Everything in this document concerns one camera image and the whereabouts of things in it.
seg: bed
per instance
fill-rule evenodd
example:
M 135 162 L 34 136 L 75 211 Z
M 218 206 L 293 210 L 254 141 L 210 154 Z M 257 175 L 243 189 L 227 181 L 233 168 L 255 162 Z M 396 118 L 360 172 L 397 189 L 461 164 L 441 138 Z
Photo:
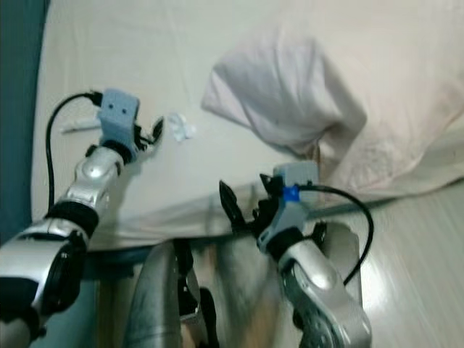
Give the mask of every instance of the bed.
M 167 130 L 153 157 L 128 167 L 122 186 L 113 192 L 109 216 L 94 235 L 93 250 L 152 245 L 174 236 L 228 233 L 228 222 L 218 205 L 218 179 L 240 188 L 245 203 L 250 197 L 254 201 L 258 173 L 269 173 L 275 164 L 298 158 L 268 146 L 246 128 L 202 111 L 199 100 L 216 59 L 279 9 L 276 0 L 146 0 L 137 1 L 137 7 L 134 1 L 122 0 L 53 1 L 38 82 L 33 218 L 46 211 L 44 130 L 50 112 L 71 93 L 110 86 L 140 98 L 139 120 L 144 126 L 176 111 L 198 133 L 178 144 Z M 54 127 L 57 196 L 72 180 L 75 164 L 87 146 L 99 137 L 99 130 L 63 136 L 59 129 L 69 120 L 94 113 L 85 102 L 76 102 Z M 404 184 L 425 180 L 430 173 L 447 180 L 461 173 L 463 134 L 464 117 L 459 117 L 435 140 Z M 460 347 L 463 194 L 461 181 L 373 210 L 376 237 L 362 269 L 362 286 L 374 347 Z M 336 219 L 359 232 L 363 244 L 363 217 L 349 214 Z M 249 278 L 262 281 L 266 276 L 260 269 L 265 258 L 257 253 L 254 241 L 219 243 L 213 251 L 222 260 L 217 269 L 208 268 L 211 254 L 203 253 L 206 262 L 196 259 L 197 266 L 204 266 L 197 274 L 218 303 L 218 331 L 225 347 L 227 340 L 237 337 L 245 347 L 296 347 L 299 334 L 291 325 L 291 310 L 276 295 L 276 279 L 269 277 L 259 289 L 246 283 Z M 249 260 L 256 260 L 252 268 Z M 128 309 L 127 292 L 115 299 L 117 310 Z M 257 299 L 262 301 L 254 306 Z M 262 320 L 263 316 L 272 320 Z M 247 318 L 253 318 L 254 325 L 248 325 Z M 123 323 L 110 325 L 121 336 Z
M 179 112 L 197 133 L 178 143 L 166 128 L 159 149 L 127 168 L 91 248 L 124 249 L 179 236 L 228 233 L 218 200 L 219 179 L 238 188 L 242 204 L 252 207 L 260 192 L 258 174 L 299 158 L 205 112 L 200 101 L 214 63 L 282 6 L 277 0 L 53 1 L 38 78 L 33 219 L 46 212 L 44 134 L 54 106 L 78 91 L 113 87 L 140 99 L 138 121 L 144 127 L 159 116 Z M 63 135 L 59 129 L 94 114 L 92 106 L 77 101 L 55 122 L 51 142 L 57 197 L 100 134 L 90 130 Z M 441 178 L 454 178 L 463 169 L 463 130 L 464 118 L 458 117 L 407 180 L 418 182 L 438 171 L 444 172 Z

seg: white bed sheet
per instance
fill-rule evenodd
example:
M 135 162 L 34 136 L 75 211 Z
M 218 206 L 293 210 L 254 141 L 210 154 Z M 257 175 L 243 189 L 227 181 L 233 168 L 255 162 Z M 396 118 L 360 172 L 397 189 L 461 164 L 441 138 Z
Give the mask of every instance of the white bed sheet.
M 202 94 L 219 57 L 285 3 L 54 0 L 47 17 L 38 82 L 33 218 L 46 211 L 44 134 L 51 111 L 69 94 L 113 87 L 141 100 L 138 122 L 144 127 L 174 111 L 184 114 L 198 133 L 178 144 L 167 129 L 152 156 L 126 168 L 91 248 L 119 249 L 177 236 L 227 233 L 218 180 L 239 187 L 241 203 L 252 208 L 259 195 L 259 186 L 253 184 L 258 174 L 271 173 L 275 164 L 295 158 L 264 144 L 248 129 L 201 110 Z M 63 123 L 94 114 L 86 101 L 77 101 L 55 122 L 52 151 L 57 197 L 73 179 L 74 167 L 88 145 L 96 143 L 100 135 L 93 130 L 63 136 L 59 129 Z M 404 179 L 406 183 L 419 183 L 431 170 L 446 171 L 450 177 L 463 172 L 463 118 L 435 142 L 430 155 Z

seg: black joint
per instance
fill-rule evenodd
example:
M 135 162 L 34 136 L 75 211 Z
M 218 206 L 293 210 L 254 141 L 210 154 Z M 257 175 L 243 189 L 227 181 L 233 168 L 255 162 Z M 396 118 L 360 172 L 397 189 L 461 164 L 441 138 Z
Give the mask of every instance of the black joint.
M 102 144 L 102 146 L 106 147 L 107 149 L 111 149 L 117 152 L 123 158 L 125 165 L 127 165 L 128 163 L 132 161 L 131 151 L 126 146 L 122 145 L 121 143 L 118 143 L 117 141 L 114 141 L 114 140 L 108 140 L 108 141 L 105 141 Z
M 93 105 L 95 105 L 96 107 L 100 107 L 102 105 L 103 93 L 92 91 L 90 93 L 89 99 L 92 101 Z
M 30 341 L 36 340 L 41 334 L 41 329 L 39 328 L 40 321 L 37 312 L 32 307 L 28 307 L 26 310 L 21 312 L 14 310 L 11 311 L 8 307 L 9 305 L 5 305 L 5 302 L 2 302 L 1 321 L 4 323 L 10 323 L 16 319 L 22 320 L 29 328 Z
M 57 218 L 64 219 L 79 225 L 86 233 L 89 238 L 95 231 L 95 228 L 99 224 L 99 216 L 90 207 L 78 202 L 58 202 L 56 203 L 49 212 L 45 215 L 45 218 Z
M 46 335 L 46 327 L 44 326 L 38 330 L 37 337 L 42 338 L 42 337 L 45 337 L 45 335 Z
M 146 144 L 142 143 L 141 136 L 142 128 L 140 125 L 133 125 L 134 143 L 136 143 L 137 149 L 141 151 L 146 150 Z
M 253 213 L 254 222 L 252 223 L 252 232 L 256 239 L 272 223 L 277 210 L 278 198 L 275 196 L 258 202 L 258 209 Z
M 0 277 L 0 304 L 5 312 L 25 312 L 32 305 L 38 283 L 27 278 Z
M 203 344 L 203 347 L 219 348 L 218 333 L 216 331 L 216 308 L 210 290 L 200 288 L 200 305 L 202 306 L 204 324 L 208 335 L 208 345 Z
M 199 305 L 194 295 L 190 292 L 187 279 L 181 277 L 177 282 L 179 314 L 181 316 L 193 314 Z
M 94 153 L 97 147 L 98 147 L 97 145 L 93 145 L 93 144 L 90 145 L 86 151 L 86 157 L 90 157 Z
M 190 244 L 183 239 L 174 241 L 174 252 L 177 258 L 179 274 L 186 277 L 194 266 L 194 257 L 191 253 Z
M 115 166 L 116 166 L 117 176 L 121 175 L 121 172 L 123 171 L 123 169 L 121 168 L 121 164 L 119 162 L 116 162 Z
M 326 234 L 327 234 L 327 223 L 325 221 L 320 221 L 315 224 L 314 229 L 312 230 L 310 239 L 314 241 L 314 243 L 320 249 L 324 240 L 326 239 Z
M 220 203 L 224 212 L 231 221 L 232 231 L 240 230 L 245 226 L 245 219 L 237 204 L 237 196 L 224 181 L 219 181 Z
M 266 192 L 270 196 L 282 196 L 284 184 L 281 176 L 271 177 L 266 174 L 260 174 L 260 178 Z
M 165 123 L 164 119 L 161 118 L 154 125 L 153 130 L 152 130 L 153 144 L 156 143 L 160 139 L 160 136 L 162 135 L 162 128 L 163 128 L 164 123 Z
M 269 241 L 268 252 L 270 256 L 272 256 L 273 259 L 278 262 L 282 255 L 289 249 L 289 247 L 295 245 L 303 239 L 303 233 L 301 233 L 298 228 L 287 228 Z
M 43 289 L 42 313 L 52 315 L 69 308 L 78 298 L 85 253 L 72 244 L 63 246 L 50 266 Z
M 293 325 L 295 325 L 295 327 L 299 329 L 300 331 L 303 331 L 303 328 L 304 328 L 303 318 L 296 310 L 293 310 L 293 316 L 291 319 L 293 321 Z

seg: silver robot arm segment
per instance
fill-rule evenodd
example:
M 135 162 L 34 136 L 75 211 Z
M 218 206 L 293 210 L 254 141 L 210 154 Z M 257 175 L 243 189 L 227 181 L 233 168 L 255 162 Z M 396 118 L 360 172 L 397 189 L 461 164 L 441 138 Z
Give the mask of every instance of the silver robot arm segment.
M 277 263 L 287 299 L 293 304 L 303 338 L 300 347 L 370 347 L 367 315 L 344 287 L 331 261 L 321 252 L 322 233 L 302 231 L 316 193 L 298 185 L 317 183 L 314 162 L 282 165 L 273 177 L 261 175 L 268 198 L 259 202 L 254 220 L 246 223 L 231 188 L 220 183 L 221 204 L 233 231 L 251 231 L 261 252 Z
M 74 182 L 42 220 L 0 248 L 0 347 L 27 347 L 50 316 L 74 303 L 111 187 L 124 166 L 155 142 L 135 125 L 137 98 L 109 89 L 100 107 L 100 145 L 77 165 Z

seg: floor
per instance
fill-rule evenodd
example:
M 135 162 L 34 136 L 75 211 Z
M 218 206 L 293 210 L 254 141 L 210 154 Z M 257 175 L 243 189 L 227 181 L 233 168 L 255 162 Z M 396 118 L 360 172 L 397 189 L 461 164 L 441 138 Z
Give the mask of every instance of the floor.
M 362 297 L 373 328 L 373 347 L 458 348 L 464 342 L 464 182 L 373 210 L 370 256 L 362 267 Z M 349 225 L 365 242 L 357 213 L 330 217 Z M 221 347 L 298 347 L 275 265 L 252 239 L 196 248 L 199 282 L 215 298 Z M 107 286 L 118 303 L 107 328 L 118 347 L 133 280 Z
M 30 348 L 95 348 L 96 282 L 83 281 L 76 302 L 66 311 L 51 317 L 46 335 Z

